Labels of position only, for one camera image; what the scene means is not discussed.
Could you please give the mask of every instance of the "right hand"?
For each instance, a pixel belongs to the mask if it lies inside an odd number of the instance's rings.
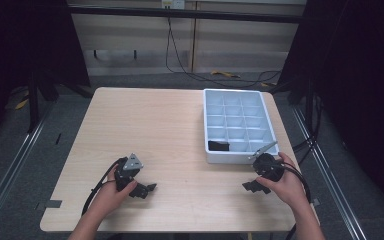
[[[295,167],[294,162],[285,153],[279,152],[283,162],[289,163]],[[308,203],[301,181],[295,174],[285,170],[282,178],[278,182],[273,182],[267,178],[257,177],[256,181],[261,185],[273,190],[276,195],[291,207],[299,204]]]

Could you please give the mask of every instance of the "metal bar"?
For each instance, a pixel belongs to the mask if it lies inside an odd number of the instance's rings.
[[[310,133],[308,132],[308,129],[306,127],[303,113],[297,107],[293,108],[293,112],[301,128],[301,131],[304,134],[304,137],[307,139],[308,137],[310,137]],[[357,219],[350,204],[348,203],[348,200],[345,198],[345,195],[342,192],[341,187],[336,181],[336,178],[332,170],[330,169],[329,164],[327,163],[327,160],[324,157],[323,152],[316,141],[314,141],[313,143],[312,153],[314,158],[316,159],[316,163],[320,169],[320,172],[322,173],[322,176],[329,188],[329,191],[332,194],[332,197],[338,207],[338,210],[342,215],[342,219],[344,220],[345,225],[347,226],[352,236],[352,239],[365,240],[366,236],[364,235],[360,222]]]
[[[94,5],[34,5],[33,9],[38,11],[68,11],[74,14],[97,14],[117,16],[143,16],[143,17],[170,17],[170,18],[191,18],[191,19],[214,19],[214,20],[235,20],[252,22],[274,22],[274,23],[302,23],[302,22],[325,22],[326,19],[308,19],[292,15],[269,15],[254,13],[234,13],[201,10],[179,10],[160,8],[124,8],[124,7],[103,7]]]
[[[49,104],[47,108],[45,109],[44,115],[41,118],[41,120],[38,122],[36,128],[27,134],[26,138],[24,139],[23,144],[21,145],[20,149],[18,150],[17,155],[15,156],[14,160],[11,163],[11,166],[9,167],[8,171],[5,173],[5,176],[3,177],[2,181],[0,182],[0,210],[9,194],[9,191],[17,178],[19,172],[21,171],[22,166],[24,165],[30,151],[32,150],[37,138],[40,135],[40,132],[42,131],[44,121],[49,116],[49,113],[51,112],[53,104]]]

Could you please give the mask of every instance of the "black cable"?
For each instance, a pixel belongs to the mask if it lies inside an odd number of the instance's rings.
[[[171,28],[171,19],[170,18],[167,18],[167,21],[168,21],[168,25],[169,25],[169,31],[168,31],[168,36],[167,36],[167,48],[166,48],[166,67],[167,69],[172,72],[172,73],[184,73],[186,74],[188,77],[196,80],[196,81],[199,81],[199,82],[212,82],[214,84],[218,84],[220,86],[223,86],[223,87],[227,87],[227,88],[248,88],[248,87],[252,87],[254,85],[256,85],[257,83],[261,83],[262,81],[268,81],[268,80],[271,80],[273,79],[274,77],[276,77],[278,74],[281,73],[281,71],[265,71],[265,72],[262,72],[259,77],[258,77],[258,80],[254,81],[254,80],[231,80],[231,79],[218,79],[218,80],[212,80],[212,79],[208,79],[208,78],[205,78],[205,77],[202,77],[202,76],[199,76],[195,73],[188,73],[185,68],[183,67],[183,64],[182,62],[180,61],[180,57],[179,57],[179,53],[177,51],[177,46],[176,46],[176,41],[174,40],[174,36],[173,36],[173,31],[172,31],[172,28]],[[168,66],[168,50],[169,50],[169,46],[170,46],[170,38],[173,42],[173,46],[174,46],[174,50],[176,52],[176,57],[177,57],[177,60],[179,62],[179,65],[182,69],[182,72],[176,72],[176,71],[173,71],[169,66]],[[269,73],[269,72],[275,72],[275,74],[273,76],[271,76],[270,78],[267,78],[267,79],[264,79],[264,80],[260,80],[261,76],[265,73]],[[220,83],[220,82],[246,82],[246,83],[251,83],[249,85],[245,85],[245,86],[231,86],[231,85],[226,85],[226,84],[223,84],[223,83]]]
[[[304,177],[298,171],[298,169],[296,169],[293,165],[291,165],[289,163],[285,163],[283,161],[282,161],[282,164],[283,164],[283,166],[282,165],[280,165],[280,166],[274,165],[274,164],[267,164],[267,165],[270,167],[273,167],[273,168],[281,168],[281,169],[284,169],[286,171],[293,173],[301,181],[301,183],[304,187],[305,196],[307,198],[308,203],[310,204],[311,203],[311,193],[310,193],[310,187],[308,186],[307,181],[304,179]],[[296,231],[296,224],[294,224],[294,226],[291,228],[291,230],[289,231],[285,240],[290,240],[292,238],[292,236],[295,234],[295,231]]]
[[[96,187],[94,189],[91,189],[91,193],[89,194],[89,197],[87,198],[85,205],[83,206],[82,216],[87,212],[87,209],[89,208],[90,203],[92,202],[92,199],[95,197],[98,190],[106,183],[113,182],[113,181],[107,181],[103,183],[105,178],[108,176],[108,174],[111,172],[111,170],[114,168],[114,166],[118,163],[118,160],[115,161],[113,164],[111,164],[110,168],[105,172],[104,176],[102,176],[101,180],[96,184]]]

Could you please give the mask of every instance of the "yellow object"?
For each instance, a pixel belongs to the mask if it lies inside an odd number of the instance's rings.
[[[24,94],[24,97],[20,100],[20,102],[17,104],[17,106],[15,106],[15,109],[19,110],[19,109],[23,108],[24,105],[26,105],[28,100],[29,100],[29,91],[26,91],[26,93]]]
[[[276,83],[261,83],[261,86],[263,87],[274,87],[276,85],[277,85]]]
[[[211,72],[211,75],[216,75],[216,74],[221,74],[225,77],[234,77],[234,78],[240,78],[239,75],[235,75],[233,73],[229,73],[229,72],[220,72],[220,71],[217,71],[217,70],[214,70]]]

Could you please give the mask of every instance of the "power strip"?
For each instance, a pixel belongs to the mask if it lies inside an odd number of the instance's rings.
[[[185,0],[161,0],[164,9],[185,9]]]

